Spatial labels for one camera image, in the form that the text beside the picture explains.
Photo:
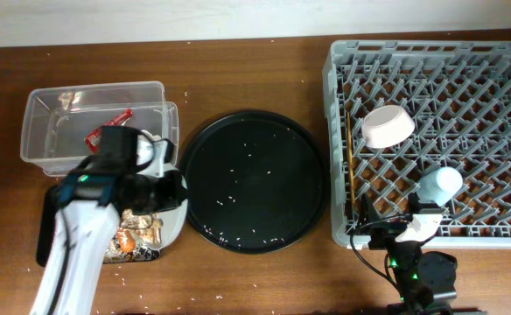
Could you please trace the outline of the blue plastic cup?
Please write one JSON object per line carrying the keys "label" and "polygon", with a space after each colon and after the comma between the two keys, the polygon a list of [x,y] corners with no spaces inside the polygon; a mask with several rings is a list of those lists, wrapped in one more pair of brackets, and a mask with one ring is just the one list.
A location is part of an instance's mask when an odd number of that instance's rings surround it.
{"label": "blue plastic cup", "polygon": [[441,167],[421,177],[417,197],[423,203],[444,206],[463,185],[462,175],[454,168]]}

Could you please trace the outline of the grey plate with leftovers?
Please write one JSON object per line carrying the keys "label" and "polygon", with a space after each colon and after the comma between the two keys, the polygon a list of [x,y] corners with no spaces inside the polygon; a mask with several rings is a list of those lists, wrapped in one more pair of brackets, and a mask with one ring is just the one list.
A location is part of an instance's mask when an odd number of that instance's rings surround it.
{"label": "grey plate with leftovers", "polygon": [[[172,163],[156,162],[152,164],[145,173],[152,175],[153,182],[156,178],[162,178],[164,173],[170,170],[177,170],[177,168]],[[187,201],[175,210],[162,213],[152,212],[163,222],[163,226],[161,227],[162,243],[158,247],[160,250],[170,246],[178,238],[186,221],[187,208],[188,197]]]}

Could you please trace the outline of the orange carrot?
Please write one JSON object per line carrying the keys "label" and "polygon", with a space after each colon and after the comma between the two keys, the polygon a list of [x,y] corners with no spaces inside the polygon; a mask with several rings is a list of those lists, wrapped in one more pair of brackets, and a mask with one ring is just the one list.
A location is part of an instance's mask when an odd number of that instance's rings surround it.
{"label": "orange carrot", "polygon": [[119,229],[116,233],[117,240],[122,252],[132,253],[136,247],[136,242],[130,231]]}

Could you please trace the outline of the pink white bowl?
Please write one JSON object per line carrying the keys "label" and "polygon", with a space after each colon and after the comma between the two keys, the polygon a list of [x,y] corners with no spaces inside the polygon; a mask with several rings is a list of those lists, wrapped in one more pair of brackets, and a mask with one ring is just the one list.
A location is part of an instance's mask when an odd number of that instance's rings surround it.
{"label": "pink white bowl", "polygon": [[403,107],[386,105],[364,117],[361,134],[367,147],[384,149],[403,142],[414,132],[415,127]]}

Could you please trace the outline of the red snack wrapper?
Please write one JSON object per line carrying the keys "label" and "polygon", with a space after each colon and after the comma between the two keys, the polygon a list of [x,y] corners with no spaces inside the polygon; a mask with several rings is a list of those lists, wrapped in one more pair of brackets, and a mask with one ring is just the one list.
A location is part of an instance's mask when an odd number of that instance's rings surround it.
{"label": "red snack wrapper", "polygon": [[111,120],[105,122],[102,126],[96,128],[92,132],[90,132],[84,138],[85,144],[93,153],[97,153],[99,150],[100,140],[102,137],[102,127],[104,127],[104,126],[123,126],[133,115],[134,115],[134,113],[130,108],[124,110],[119,115],[115,116]]}

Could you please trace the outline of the wooden chopstick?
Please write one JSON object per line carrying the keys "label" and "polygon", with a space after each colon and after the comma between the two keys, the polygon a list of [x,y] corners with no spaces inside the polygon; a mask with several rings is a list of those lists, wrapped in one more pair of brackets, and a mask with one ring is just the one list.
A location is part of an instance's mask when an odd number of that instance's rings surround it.
{"label": "wooden chopstick", "polygon": [[354,209],[355,187],[354,187],[353,138],[352,138],[351,117],[348,112],[346,113],[346,138],[347,138],[347,160],[348,160],[349,185],[350,185],[350,201],[351,201],[351,208]]}

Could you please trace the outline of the white tissue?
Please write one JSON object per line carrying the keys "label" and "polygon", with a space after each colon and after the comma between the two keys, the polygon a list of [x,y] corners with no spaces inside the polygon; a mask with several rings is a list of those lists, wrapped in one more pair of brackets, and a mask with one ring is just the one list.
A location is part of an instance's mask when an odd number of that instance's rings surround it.
{"label": "white tissue", "polygon": [[142,134],[137,138],[137,164],[143,165],[152,160],[155,155],[154,143],[161,141],[162,137],[153,135],[148,130],[142,129]]}

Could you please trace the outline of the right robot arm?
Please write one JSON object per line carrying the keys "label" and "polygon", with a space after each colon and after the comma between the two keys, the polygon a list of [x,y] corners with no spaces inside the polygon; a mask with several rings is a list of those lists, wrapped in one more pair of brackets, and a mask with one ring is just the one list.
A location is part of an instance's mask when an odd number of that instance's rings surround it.
{"label": "right robot arm", "polygon": [[458,261],[440,251],[423,251],[438,231],[443,209],[421,202],[414,192],[408,206],[406,213],[381,217],[367,195],[360,198],[364,217],[354,232],[370,236],[369,249],[386,252],[381,276],[400,296],[400,302],[388,305],[386,313],[451,314]]}

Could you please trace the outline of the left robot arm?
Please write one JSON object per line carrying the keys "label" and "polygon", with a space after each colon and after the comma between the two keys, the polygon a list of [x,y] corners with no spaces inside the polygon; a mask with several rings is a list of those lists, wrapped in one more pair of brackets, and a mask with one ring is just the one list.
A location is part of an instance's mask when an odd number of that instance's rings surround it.
{"label": "left robot arm", "polygon": [[124,257],[118,232],[147,255],[172,244],[185,224],[187,185],[170,164],[131,174],[75,170],[54,191],[52,246],[33,314],[90,313],[104,261]]}

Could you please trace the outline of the grey dishwasher rack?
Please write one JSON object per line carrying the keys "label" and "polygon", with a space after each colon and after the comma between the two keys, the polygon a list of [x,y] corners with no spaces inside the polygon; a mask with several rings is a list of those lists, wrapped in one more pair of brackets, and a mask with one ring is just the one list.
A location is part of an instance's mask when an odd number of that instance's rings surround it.
{"label": "grey dishwasher rack", "polygon": [[[429,242],[439,249],[511,249],[511,41],[339,40],[322,69],[328,123],[332,239],[362,249],[359,199],[382,216],[404,213],[419,179],[441,167],[464,183]],[[366,115],[403,107],[414,132],[384,149],[365,145]],[[346,113],[351,117],[351,208]]]}

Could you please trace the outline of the food leftovers pile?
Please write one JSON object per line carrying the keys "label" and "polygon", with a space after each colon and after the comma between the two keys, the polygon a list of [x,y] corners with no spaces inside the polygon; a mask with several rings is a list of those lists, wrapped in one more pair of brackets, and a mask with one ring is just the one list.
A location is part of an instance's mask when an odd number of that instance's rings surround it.
{"label": "food leftovers pile", "polygon": [[103,262],[134,263],[158,259],[160,257],[158,247],[162,243],[162,226],[163,222],[155,214],[135,215],[130,209],[124,210],[116,233],[119,229],[130,231],[136,242],[136,247],[132,253],[122,252],[115,233],[106,249]]}

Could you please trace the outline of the round black serving tray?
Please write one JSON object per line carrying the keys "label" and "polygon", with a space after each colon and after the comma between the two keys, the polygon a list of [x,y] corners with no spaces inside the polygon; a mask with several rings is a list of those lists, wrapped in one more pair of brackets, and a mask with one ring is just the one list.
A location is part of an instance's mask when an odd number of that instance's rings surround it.
{"label": "round black serving tray", "polygon": [[236,253],[289,247],[315,227],[329,200],[328,166],[312,134],[269,111],[238,111],[211,122],[178,167],[192,227]]}

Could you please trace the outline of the black rectangular tray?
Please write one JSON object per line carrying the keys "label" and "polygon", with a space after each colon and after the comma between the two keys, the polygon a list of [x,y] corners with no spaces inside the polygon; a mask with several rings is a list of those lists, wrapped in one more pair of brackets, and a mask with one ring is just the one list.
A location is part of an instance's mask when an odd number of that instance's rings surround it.
{"label": "black rectangular tray", "polygon": [[50,187],[45,193],[45,200],[43,205],[43,213],[40,223],[40,231],[38,235],[38,245],[36,252],[37,263],[45,267],[46,261],[51,251],[53,244],[53,235],[55,228],[55,214],[58,211],[57,197],[59,188],[54,185]]}

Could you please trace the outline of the clear plastic bin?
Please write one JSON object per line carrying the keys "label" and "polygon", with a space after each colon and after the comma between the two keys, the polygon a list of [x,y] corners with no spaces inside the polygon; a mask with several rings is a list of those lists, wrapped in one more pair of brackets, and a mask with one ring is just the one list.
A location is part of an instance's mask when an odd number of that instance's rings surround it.
{"label": "clear plastic bin", "polygon": [[179,144],[179,114],[159,81],[135,81],[32,91],[20,136],[20,157],[49,177],[63,177],[92,150],[85,137],[130,109],[127,126]]}

